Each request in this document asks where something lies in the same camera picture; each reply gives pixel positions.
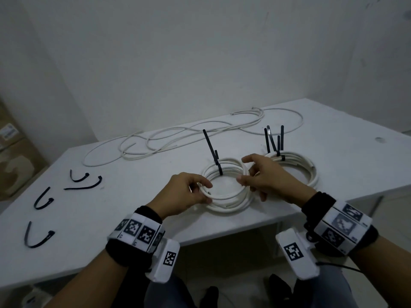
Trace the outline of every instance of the white cable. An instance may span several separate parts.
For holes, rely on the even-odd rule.
[[[280,151],[280,153],[280,156],[277,156],[276,151],[269,153],[265,156],[271,158],[271,160],[273,161],[278,162],[280,165],[287,164],[304,168],[310,174],[310,179],[307,183],[307,186],[310,186],[315,189],[315,186],[318,182],[318,174],[313,162],[307,157],[304,157],[303,155],[300,155],[296,152]]]
[[[243,110],[243,111],[238,111],[238,112],[232,113],[232,115],[237,115],[237,114],[254,114],[254,115],[257,116],[253,121],[248,122],[248,123],[244,123],[244,124],[235,124],[235,125],[233,125],[233,124],[231,124],[231,123],[229,123],[229,122],[226,122],[226,121],[213,120],[213,121],[200,122],[200,123],[194,124],[194,125],[192,125],[192,126],[190,126],[190,127],[184,127],[184,126],[169,127],[169,128],[162,129],[162,130],[159,130],[159,131],[157,131],[157,132],[154,132],[154,133],[152,133],[152,134],[151,134],[150,136],[148,136],[148,137],[144,137],[144,136],[142,136],[142,135],[139,135],[138,132],[136,132],[136,133],[131,134],[131,135],[126,135],[126,136],[120,136],[120,137],[117,137],[117,138],[113,138],[113,139],[107,140],[107,141],[105,141],[105,142],[103,142],[103,143],[95,146],[93,149],[91,149],[91,150],[84,156],[84,159],[81,161],[81,163],[82,163],[84,166],[87,166],[87,167],[96,167],[96,166],[101,166],[101,165],[109,164],[109,163],[114,162],[114,161],[116,161],[116,160],[118,160],[118,159],[120,159],[120,158],[123,158],[123,159],[125,159],[125,160],[139,160],[139,159],[143,159],[143,158],[146,158],[146,157],[148,157],[148,156],[151,156],[151,155],[153,155],[153,154],[156,154],[156,153],[158,153],[158,152],[163,152],[163,151],[168,151],[168,150],[180,148],[180,147],[183,147],[183,146],[192,144],[192,143],[194,143],[194,142],[198,142],[198,141],[200,141],[200,140],[203,140],[204,137],[201,136],[199,139],[196,139],[196,140],[193,140],[193,141],[187,142],[187,143],[185,143],[185,144],[181,144],[181,145],[173,145],[173,146],[170,146],[170,145],[172,145],[172,144],[175,143],[175,142],[178,142],[179,140],[181,140],[181,139],[183,139],[183,138],[187,138],[187,137],[189,137],[189,136],[198,135],[198,134],[201,134],[201,135],[202,135],[202,134],[203,134],[203,129],[195,129],[194,127],[197,126],[197,125],[200,125],[200,124],[208,123],[208,122],[219,122],[219,123],[228,124],[228,126],[224,126],[224,127],[217,127],[217,128],[213,128],[213,129],[206,129],[206,131],[207,131],[207,133],[208,133],[208,137],[211,137],[211,136],[220,134],[220,133],[225,132],[225,131],[227,131],[227,130],[237,130],[237,129],[240,129],[240,130],[242,130],[242,131],[244,131],[244,132],[247,132],[247,133],[250,133],[250,134],[264,135],[264,133],[252,132],[252,131],[246,130],[246,128],[249,128],[249,127],[251,127],[251,126],[256,125],[257,123],[259,123],[259,122],[262,120],[262,118],[264,118],[264,115],[265,115],[265,114],[264,114],[264,111],[265,111],[265,110],[286,110],[286,111],[291,111],[291,112],[293,112],[293,113],[296,113],[296,114],[298,114],[298,115],[301,117],[301,122],[300,122],[300,124],[299,124],[297,127],[295,127],[294,129],[290,129],[290,130],[285,131],[284,134],[290,133],[290,132],[292,132],[293,130],[298,129],[298,128],[304,123],[304,118],[303,118],[303,116],[302,116],[299,112],[297,112],[297,111],[295,111],[295,110],[285,109],[285,108],[267,108],[267,109],[262,110],[262,109],[260,109],[260,108],[254,108],[254,107],[253,107],[253,108],[250,109],[250,110]],[[158,135],[158,134],[161,134],[161,133],[163,133],[163,132],[170,131],[170,130],[178,130],[178,132],[173,133],[173,134],[170,134],[170,135],[162,136],[162,137],[155,137],[155,136]],[[159,139],[168,138],[168,137],[174,136],[174,135],[176,135],[176,134],[179,134],[179,133],[181,133],[182,131],[185,131],[185,130],[192,131],[192,133],[186,134],[186,135],[183,135],[183,136],[180,136],[180,137],[177,137],[177,138],[175,138],[175,139],[172,139],[172,140],[170,140],[169,142],[167,142],[165,145],[163,145],[163,146],[160,147],[160,148],[153,148],[153,147],[150,146],[150,141],[151,141],[151,140],[159,140]],[[130,149],[132,146],[134,146],[135,143],[133,143],[133,144],[131,144],[131,145],[123,148],[123,144],[124,144],[128,139],[130,139],[131,137],[140,137],[140,138],[142,138],[142,139],[145,139],[145,140],[146,140],[146,147],[147,147],[149,150],[151,150],[151,151],[148,151],[148,152],[147,152],[147,151],[144,151],[144,152],[130,152],[129,149]],[[120,154],[119,154],[119,156],[117,156],[115,159],[109,160],[109,161],[104,162],[104,163],[99,163],[99,164],[89,164],[89,163],[86,162],[87,156],[88,156],[93,150],[97,149],[98,147],[100,147],[100,146],[102,146],[102,145],[105,145],[105,144],[108,143],[108,142],[111,142],[111,141],[113,141],[113,140],[120,139],[120,138],[125,138],[125,139],[122,140],[121,143],[118,145],[118,150],[119,150]]]
[[[219,164],[222,165],[223,173],[234,173],[236,175],[247,175],[248,169],[240,160],[234,158],[222,158],[218,160]],[[217,165],[215,162],[207,165],[201,172],[205,178],[212,181],[214,178],[220,175]],[[200,191],[208,198],[212,199],[213,202],[206,206],[214,212],[220,213],[232,213],[242,210],[249,206],[252,195],[249,187],[242,186],[238,191],[229,193],[228,195],[212,195],[210,189],[200,184]],[[231,202],[221,202],[222,200],[232,200]]]

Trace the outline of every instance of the left hand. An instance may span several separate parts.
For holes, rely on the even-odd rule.
[[[168,216],[184,212],[194,204],[210,204],[212,200],[203,195],[197,183],[201,183],[207,188],[213,186],[208,179],[198,174],[182,172],[173,175],[163,190],[147,206],[164,220]]]

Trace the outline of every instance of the cardboard box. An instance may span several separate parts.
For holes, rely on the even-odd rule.
[[[0,152],[0,201],[13,196],[46,165],[26,138]]]
[[[0,151],[6,149],[24,138],[23,132],[18,128],[16,121],[0,106]]]

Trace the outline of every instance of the table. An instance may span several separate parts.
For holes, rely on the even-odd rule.
[[[304,116],[304,124],[285,135],[284,147],[315,163],[320,175],[318,190],[336,198],[358,200],[411,186],[410,137],[309,99],[271,107],[293,109]],[[226,115],[219,119],[239,122],[252,118],[254,116]],[[287,130],[298,124],[298,119],[293,113],[268,110],[263,121],[252,129],[263,132],[264,126],[270,124],[271,129],[277,131],[284,124]],[[220,158],[266,153],[264,136],[241,130],[224,132],[210,140]],[[145,149],[143,139],[136,142],[133,150]],[[118,143],[115,140],[100,147],[88,160],[98,163],[117,156]],[[172,174],[200,173],[213,160],[206,141],[201,140],[142,160],[119,159],[100,167],[81,165],[85,154],[96,145],[68,149],[0,215],[0,289],[80,271],[104,248],[106,235],[122,218],[152,200]],[[69,178],[70,169],[75,178],[85,172],[89,172],[90,177],[82,183],[73,183]],[[63,190],[78,184],[94,184],[98,175],[103,181],[95,189]],[[39,205],[49,197],[53,197],[54,202],[35,210],[34,201],[49,186]],[[210,212],[202,206],[193,207],[179,216],[167,218],[164,225],[166,235],[183,246],[273,224],[298,212],[298,207],[279,199],[264,203],[255,199],[246,210],[230,215]],[[29,221],[33,222],[30,243],[40,242],[49,230],[54,230],[55,235],[41,247],[27,248],[23,238]]]

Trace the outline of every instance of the wrist strap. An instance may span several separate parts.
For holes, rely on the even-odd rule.
[[[162,219],[158,214],[151,208],[142,206],[134,214],[126,216],[108,236],[106,251],[119,265],[129,267],[138,263],[145,271],[151,266],[152,253],[164,232]]]
[[[364,248],[378,238],[377,229],[371,226],[372,218],[326,193],[317,192],[301,211],[307,216],[305,228],[310,234],[315,233],[312,237],[328,243],[343,255]]]

